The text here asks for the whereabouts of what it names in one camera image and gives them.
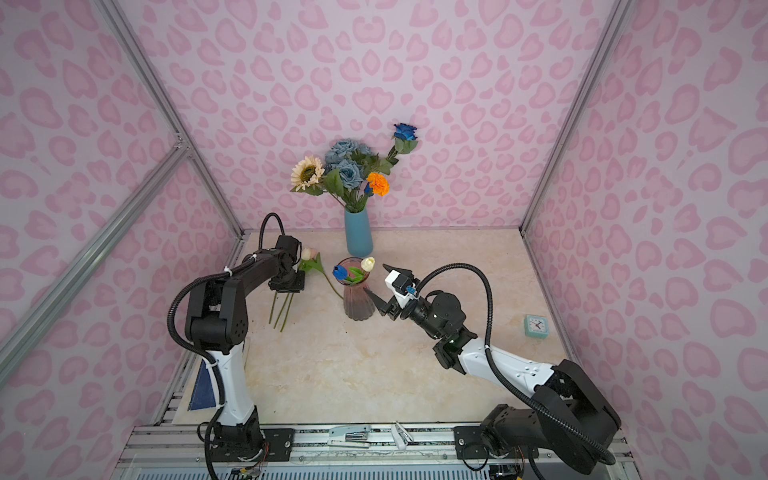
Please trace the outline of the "red glass vase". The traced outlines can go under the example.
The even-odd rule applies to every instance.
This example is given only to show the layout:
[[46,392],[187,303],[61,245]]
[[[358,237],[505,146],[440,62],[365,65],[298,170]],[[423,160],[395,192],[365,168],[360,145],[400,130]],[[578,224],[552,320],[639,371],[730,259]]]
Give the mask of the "red glass vase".
[[[364,258],[348,257],[339,262],[337,265],[342,265],[347,268],[357,267],[360,265],[360,261],[362,259]],[[373,315],[375,311],[373,302],[364,292],[368,277],[363,282],[352,286],[344,286],[335,279],[343,287],[344,290],[343,305],[345,314],[348,318],[354,321],[367,320]]]

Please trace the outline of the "white tulip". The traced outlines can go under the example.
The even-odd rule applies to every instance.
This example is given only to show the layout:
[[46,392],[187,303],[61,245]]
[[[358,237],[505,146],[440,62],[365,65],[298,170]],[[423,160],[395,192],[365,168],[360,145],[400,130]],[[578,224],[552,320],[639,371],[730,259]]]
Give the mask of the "white tulip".
[[361,283],[367,279],[368,275],[373,271],[375,267],[375,259],[373,257],[366,257],[360,261],[360,265],[357,267],[351,267],[350,272],[354,274],[354,280],[356,283]]

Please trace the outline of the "teal ceramic vase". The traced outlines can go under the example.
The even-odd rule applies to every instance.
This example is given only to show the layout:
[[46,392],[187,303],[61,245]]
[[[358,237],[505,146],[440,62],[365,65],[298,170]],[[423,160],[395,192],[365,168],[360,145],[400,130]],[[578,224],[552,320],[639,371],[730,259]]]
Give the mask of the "teal ceramic vase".
[[370,256],[374,245],[367,210],[363,209],[355,213],[345,210],[344,224],[348,253],[353,257],[359,258]]

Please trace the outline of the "orange carnation stem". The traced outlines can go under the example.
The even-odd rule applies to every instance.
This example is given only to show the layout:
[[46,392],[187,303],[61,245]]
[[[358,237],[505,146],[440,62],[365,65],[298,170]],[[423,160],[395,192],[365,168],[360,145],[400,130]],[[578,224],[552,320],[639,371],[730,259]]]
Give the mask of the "orange carnation stem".
[[[367,179],[364,182],[363,190],[364,190],[365,185],[367,183],[370,183],[371,186],[373,187],[373,190],[374,190],[374,195],[373,196],[385,197],[386,195],[389,194],[390,184],[389,184],[389,181],[388,181],[388,179],[387,179],[387,177],[385,175],[383,175],[381,173],[378,173],[378,172],[370,173],[368,175]],[[362,205],[365,206],[367,204],[368,199],[371,198],[371,197],[366,197],[364,195],[363,190],[362,190],[361,202],[362,202]]]

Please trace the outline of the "cream sunflower stem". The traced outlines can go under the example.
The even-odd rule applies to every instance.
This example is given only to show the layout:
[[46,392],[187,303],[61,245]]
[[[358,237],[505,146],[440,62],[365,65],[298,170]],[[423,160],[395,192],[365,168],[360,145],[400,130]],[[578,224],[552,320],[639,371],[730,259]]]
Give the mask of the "cream sunflower stem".
[[291,171],[291,191],[311,196],[330,195],[337,203],[348,209],[345,187],[337,170],[329,169],[315,156],[306,156]]

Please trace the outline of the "dusty blue rose bouquet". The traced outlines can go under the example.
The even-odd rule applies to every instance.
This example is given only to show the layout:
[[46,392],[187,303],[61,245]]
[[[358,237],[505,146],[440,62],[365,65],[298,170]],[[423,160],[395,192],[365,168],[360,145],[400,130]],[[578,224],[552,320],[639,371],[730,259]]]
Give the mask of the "dusty blue rose bouquet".
[[366,144],[352,139],[336,142],[325,155],[325,166],[340,173],[345,187],[345,200],[352,213],[365,209],[362,205],[362,190],[365,180],[371,172],[375,153]]

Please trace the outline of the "blue rose stem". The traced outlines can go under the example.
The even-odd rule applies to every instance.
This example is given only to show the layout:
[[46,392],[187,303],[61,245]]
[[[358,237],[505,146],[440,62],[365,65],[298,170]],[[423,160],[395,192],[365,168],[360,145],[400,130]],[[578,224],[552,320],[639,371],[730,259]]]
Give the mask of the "blue rose stem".
[[394,125],[393,145],[384,157],[374,156],[371,172],[381,175],[390,175],[392,169],[400,159],[411,154],[419,145],[417,135],[418,128],[405,123]]

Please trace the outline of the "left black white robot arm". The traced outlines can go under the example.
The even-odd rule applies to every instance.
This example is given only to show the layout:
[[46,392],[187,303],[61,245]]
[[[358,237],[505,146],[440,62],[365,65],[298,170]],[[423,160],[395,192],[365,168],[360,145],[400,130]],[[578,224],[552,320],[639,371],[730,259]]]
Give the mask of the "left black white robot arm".
[[169,335],[202,358],[214,392],[215,412],[201,432],[209,468],[217,455],[230,461],[260,461],[267,456],[258,410],[245,379],[247,297],[264,283],[276,293],[302,291],[301,253],[298,239],[281,234],[274,247],[260,248],[233,268],[193,280],[171,302],[166,318]]

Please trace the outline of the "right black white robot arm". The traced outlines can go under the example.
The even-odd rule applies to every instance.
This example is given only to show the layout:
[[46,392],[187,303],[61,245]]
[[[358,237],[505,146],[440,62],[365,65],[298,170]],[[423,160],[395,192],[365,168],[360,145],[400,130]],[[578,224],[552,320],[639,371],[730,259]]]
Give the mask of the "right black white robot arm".
[[[599,464],[616,464],[610,446],[621,429],[621,419],[581,366],[568,359],[556,365],[537,362],[493,346],[492,289],[478,267],[450,263],[423,280],[408,269],[391,265],[385,269],[391,298],[368,295],[381,315],[419,326],[434,340],[435,357],[444,369],[488,380],[523,405],[520,409],[497,405],[475,427],[476,439],[467,446],[470,452],[492,459],[511,454],[531,458],[536,450],[549,450],[584,475]],[[488,317],[482,336],[466,327],[466,314],[456,295],[424,290],[431,280],[451,270],[472,272],[483,285]]]

